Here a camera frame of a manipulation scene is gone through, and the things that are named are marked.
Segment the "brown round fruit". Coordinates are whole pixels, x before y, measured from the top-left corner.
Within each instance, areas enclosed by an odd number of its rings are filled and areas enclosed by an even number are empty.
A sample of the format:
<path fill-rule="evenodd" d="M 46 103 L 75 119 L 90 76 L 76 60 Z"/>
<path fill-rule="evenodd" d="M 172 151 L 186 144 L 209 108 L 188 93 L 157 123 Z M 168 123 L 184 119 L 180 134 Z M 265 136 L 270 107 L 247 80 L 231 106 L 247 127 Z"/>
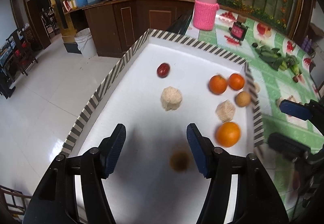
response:
<path fill-rule="evenodd" d="M 174 171 L 184 172 L 190 166 L 190 157 L 185 151 L 177 151 L 171 155 L 169 164 Z"/>

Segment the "purple bottles on shelf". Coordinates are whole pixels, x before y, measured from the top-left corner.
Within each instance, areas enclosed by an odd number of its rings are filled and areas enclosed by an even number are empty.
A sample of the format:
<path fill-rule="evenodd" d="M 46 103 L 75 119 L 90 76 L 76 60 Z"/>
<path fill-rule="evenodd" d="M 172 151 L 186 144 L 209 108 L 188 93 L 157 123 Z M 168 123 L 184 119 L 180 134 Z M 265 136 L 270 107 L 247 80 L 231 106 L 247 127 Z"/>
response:
<path fill-rule="evenodd" d="M 312 40 L 308 36 L 305 36 L 301 46 L 302 50 L 308 53 L 310 51 L 311 45 L 312 45 Z"/>

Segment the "green vegetable with corn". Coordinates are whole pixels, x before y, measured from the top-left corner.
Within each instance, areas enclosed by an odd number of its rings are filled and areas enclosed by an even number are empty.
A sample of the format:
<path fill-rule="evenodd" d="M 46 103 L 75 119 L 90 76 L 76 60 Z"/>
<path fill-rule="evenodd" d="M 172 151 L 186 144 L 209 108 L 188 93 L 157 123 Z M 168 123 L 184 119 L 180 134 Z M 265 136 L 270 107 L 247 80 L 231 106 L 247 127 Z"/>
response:
<path fill-rule="evenodd" d="M 299 76 L 302 74 L 302 70 L 299 67 L 299 61 L 296 56 L 287 53 L 282 60 L 282 67 L 284 70 L 290 69 L 294 76 Z"/>

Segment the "orange mandarin tray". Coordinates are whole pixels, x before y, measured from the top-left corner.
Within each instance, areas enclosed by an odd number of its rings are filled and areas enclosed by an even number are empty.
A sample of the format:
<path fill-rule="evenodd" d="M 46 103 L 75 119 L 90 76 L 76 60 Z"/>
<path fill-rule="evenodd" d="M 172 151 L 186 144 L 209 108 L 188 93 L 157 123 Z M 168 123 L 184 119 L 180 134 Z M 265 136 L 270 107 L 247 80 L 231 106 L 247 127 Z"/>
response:
<path fill-rule="evenodd" d="M 240 75 L 238 73 L 233 73 L 227 79 L 227 83 L 231 89 L 233 89 L 235 91 L 239 91 L 244 87 L 245 79 L 242 75 Z"/>

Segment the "red jujube date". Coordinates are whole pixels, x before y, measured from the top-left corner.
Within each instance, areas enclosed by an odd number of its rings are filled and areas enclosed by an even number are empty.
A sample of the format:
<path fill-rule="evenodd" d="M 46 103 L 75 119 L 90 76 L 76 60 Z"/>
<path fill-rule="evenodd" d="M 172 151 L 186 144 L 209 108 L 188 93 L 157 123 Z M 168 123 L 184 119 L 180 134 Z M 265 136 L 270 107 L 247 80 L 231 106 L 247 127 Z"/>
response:
<path fill-rule="evenodd" d="M 168 63 L 162 63 L 157 68 L 157 75 L 160 78 L 165 78 L 170 72 L 170 65 Z"/>

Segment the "black jar with pink label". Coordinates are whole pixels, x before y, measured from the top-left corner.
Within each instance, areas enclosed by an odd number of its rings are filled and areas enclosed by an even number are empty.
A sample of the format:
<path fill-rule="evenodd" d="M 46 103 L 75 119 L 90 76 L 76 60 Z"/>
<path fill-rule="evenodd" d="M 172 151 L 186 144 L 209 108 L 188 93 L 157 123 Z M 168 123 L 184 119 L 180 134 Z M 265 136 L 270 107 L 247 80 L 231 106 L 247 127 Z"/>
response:
<path fill-rule="evenodd" d="M 233 38 L 239 41 L 243 41 L 248 31 L 248 27 L 239 21 L 235 21 L 233 25 L 229 28 L 229 31 Z"/>

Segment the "tan longan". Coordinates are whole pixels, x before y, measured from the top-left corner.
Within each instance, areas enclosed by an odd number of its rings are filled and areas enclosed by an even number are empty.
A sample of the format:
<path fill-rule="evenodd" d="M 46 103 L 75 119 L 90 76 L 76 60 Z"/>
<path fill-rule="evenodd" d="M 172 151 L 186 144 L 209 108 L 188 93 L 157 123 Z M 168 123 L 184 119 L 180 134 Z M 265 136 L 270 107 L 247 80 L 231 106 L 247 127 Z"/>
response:
<path fill-rule="evenodd" d="M 235 97 L 235 103 L 240 108 L 246 107 L 251 103 L 251 96 L 246 91 L 241 91 Z"/>

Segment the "white striped-edge tray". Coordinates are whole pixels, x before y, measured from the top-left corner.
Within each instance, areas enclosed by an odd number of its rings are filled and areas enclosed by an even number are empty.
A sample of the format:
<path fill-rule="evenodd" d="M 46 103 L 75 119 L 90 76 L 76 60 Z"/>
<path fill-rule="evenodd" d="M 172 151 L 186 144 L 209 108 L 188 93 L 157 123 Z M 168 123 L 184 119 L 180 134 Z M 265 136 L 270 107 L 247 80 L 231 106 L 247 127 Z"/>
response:
<path fill-rule="evenodd" d="M 170 65 L 165 78 L 157 75 L 162 63 Z M 199 173 L 186 138 L 195 123 L 203 136 L 214 138 L 221 120 L 217 106 L 233 101 L 227 89 L 213 94 L 212 76 L 233 73 L 253 78 L 243 58 L 216 45 L 163 30 L 149 29 L 123 55 L 94 91 L 63 144 L 64 154 L 81 155 L 109 137 L 118 123 L 126 140 L 114 172 L 103 181 L 104 193 L 117 223 L 195 223 L 209 187 Z M 181 91 L 177 110 L 165 111 L 163 89 Z M 170 157 L 185 151 L 190 166 L 174 171 Z"/>

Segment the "white plastic bucket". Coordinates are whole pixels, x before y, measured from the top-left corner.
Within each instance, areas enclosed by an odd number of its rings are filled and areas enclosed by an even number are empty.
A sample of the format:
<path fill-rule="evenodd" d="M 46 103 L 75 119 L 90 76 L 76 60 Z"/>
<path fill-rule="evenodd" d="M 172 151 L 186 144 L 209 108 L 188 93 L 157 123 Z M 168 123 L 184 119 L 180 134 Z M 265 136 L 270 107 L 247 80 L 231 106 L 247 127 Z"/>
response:
<path fill-rule="evenodd" d="M 75 42 L 78 50 L 84 58 L 92 58 L 97 55 L 96 46 L 90 31 L 90 28 L 83 29 L 76 33 Z"/>

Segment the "orange mandarin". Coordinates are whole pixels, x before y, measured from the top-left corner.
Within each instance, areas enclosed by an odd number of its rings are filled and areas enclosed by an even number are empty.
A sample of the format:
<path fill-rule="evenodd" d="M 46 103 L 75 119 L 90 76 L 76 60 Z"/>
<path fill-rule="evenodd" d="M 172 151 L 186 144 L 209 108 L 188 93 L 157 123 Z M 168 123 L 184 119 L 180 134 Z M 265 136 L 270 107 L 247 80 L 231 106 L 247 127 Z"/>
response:
<path fill-rule="evenodd" d="M 235 122 L 224 122 L 215 133 L 215 139 L 223 147 L 234 146 L 241 137 L 241 129 Z"/>
<path fill-rule="evenodd" d="M 215 75 L 209 81 L 209 89 L 214 94 L 220 95 L 227 89 L 227 80 L 221 75 Z"/>

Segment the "pale lotus root piece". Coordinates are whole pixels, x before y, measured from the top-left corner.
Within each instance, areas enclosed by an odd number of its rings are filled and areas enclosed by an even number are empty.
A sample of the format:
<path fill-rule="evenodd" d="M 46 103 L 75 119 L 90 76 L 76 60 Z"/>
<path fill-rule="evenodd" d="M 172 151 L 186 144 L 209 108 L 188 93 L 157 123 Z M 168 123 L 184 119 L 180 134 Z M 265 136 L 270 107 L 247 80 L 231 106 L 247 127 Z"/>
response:
<path fill-rule="evenodd" d="M 217 106 L 215 112 L 222 122 L 230 122 L 233 120 L 235 111 L 235 106 L 229 100 L 226 100 Z"/>
<path fill-rule="evenodd" d="M 161 94 L 161 103 L 165 111 L 177 110 L 181 105 L 182 99 L 181 91 L 171 86 L 163 89 Z"/>
<path fill-rule="evenodd" d="M 254 82 L 254 87 L 255 87 L 255 91 L 256 93 L 259 93 L 260 92 L 260 86 L 257 82 Z"/>

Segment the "leafy green bok choy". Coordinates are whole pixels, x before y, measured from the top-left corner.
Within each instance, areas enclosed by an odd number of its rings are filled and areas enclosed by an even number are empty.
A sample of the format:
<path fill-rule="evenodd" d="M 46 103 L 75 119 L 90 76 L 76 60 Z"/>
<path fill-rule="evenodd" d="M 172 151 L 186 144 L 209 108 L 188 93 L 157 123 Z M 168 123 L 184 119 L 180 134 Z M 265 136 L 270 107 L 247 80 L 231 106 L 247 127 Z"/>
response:
<path fill-rule="evenodd" d="M 277 48 L 270 48 L 269 46 L 263 45 L 256 47 L 255 51 L 259 58 L 275 71 L 277 71 L 283 63 L 283 58 Z"/>

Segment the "pink knit-sleeved bottle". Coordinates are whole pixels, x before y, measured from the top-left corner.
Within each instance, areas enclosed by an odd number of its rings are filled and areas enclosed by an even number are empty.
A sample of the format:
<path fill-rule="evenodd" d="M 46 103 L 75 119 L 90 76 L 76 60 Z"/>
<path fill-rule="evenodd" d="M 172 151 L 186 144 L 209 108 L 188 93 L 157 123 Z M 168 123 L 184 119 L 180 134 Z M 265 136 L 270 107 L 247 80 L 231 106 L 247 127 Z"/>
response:
<path fill-rule="evenodd" d="M 193 26 L 200 30 L 211 31 L 218 10 L 217 0 L 195 0 Z"/>

